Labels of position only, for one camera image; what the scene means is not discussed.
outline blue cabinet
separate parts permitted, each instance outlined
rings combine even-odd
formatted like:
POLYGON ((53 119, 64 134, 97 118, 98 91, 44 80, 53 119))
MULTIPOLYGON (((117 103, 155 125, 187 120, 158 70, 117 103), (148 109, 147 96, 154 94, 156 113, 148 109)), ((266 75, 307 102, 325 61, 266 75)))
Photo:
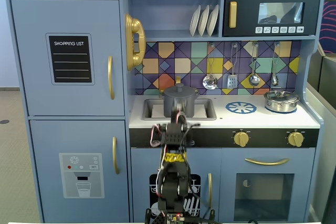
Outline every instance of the blue cabinet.
POLYGON ((314 148, 224 148, 220 222, 303 222, 314 148))
MULTIPOLYGON (((145 210, 151 208, 155 217, 158 214, 155 197, 155 179, 160 163, 161 149, 133 148, 132 190, 134 222, 143 222, 145 210)), ((221 171, 221 149, 191 148, 187 150, 192 174, 192 187, 207 204, 211 201, 218 219, 219 182, 221 171)), ((192 196, 185 200, 184 208, 191 215, 203 216, 207 206, 192 196)))
POLYGON ((124 116, 118 0, 12 8, 29 115, 124 116))
POLYGON ((124 121, 30 127, 46 223, 129 222, 124 121))

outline stainless steel pot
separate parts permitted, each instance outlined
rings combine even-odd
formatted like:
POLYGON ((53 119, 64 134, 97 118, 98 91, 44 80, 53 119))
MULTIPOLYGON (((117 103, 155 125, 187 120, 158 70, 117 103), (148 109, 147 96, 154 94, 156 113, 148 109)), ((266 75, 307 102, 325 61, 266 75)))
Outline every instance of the stainless steel pot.
POLYGON ((192 118, 195 114, 195 99, 199 96, 198 90, 183 83, 176 83, 160 94, 163 99, 163 114, 166 118, 172 115, 172 108, 177 107, 184 110, 187 118, 192 118))
POLYGON ((264 94, 265 108, 279 113, 289 113, 296 109, 300 98, 288 91, 268 91, 264 94))

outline play kitchen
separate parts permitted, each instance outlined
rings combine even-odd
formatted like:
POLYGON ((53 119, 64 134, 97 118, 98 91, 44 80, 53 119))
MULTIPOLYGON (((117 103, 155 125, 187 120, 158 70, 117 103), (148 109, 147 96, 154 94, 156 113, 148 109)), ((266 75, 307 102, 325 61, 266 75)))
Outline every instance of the play kitchen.
POLYGON ((323 0, 7 3, 41 221, 155 218, 153 133, 176 105, 199 125, 186 212, 308 221, 323 120, 305 93, 323 0))

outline knob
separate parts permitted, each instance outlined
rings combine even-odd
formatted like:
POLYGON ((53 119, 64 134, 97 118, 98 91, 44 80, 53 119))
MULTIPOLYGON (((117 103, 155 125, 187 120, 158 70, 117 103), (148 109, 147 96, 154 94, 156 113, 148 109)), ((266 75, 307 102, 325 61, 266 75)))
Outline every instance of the knob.
POLYGON ((235 143, 240 145, 241 147, 245 147, 249 140, 249 136, 246 132, 243 131, 237 132, 233 138, 235 140, 235 143))
POLYGON ((288 142, 293 146, 300 147, 303 139, 304 137, 300 132, 292 132, 288 135, 288 142))

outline oven window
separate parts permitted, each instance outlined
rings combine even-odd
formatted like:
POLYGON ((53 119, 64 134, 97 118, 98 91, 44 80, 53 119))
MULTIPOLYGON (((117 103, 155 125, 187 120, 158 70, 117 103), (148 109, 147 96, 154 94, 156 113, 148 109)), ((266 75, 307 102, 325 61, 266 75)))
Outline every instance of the oven window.
POLYGON ((288 221, 294 174, 239 173, 234 221, 288 221))
POLYGON ((258 24, 301 24, 303 2, 260 3, 258 24))

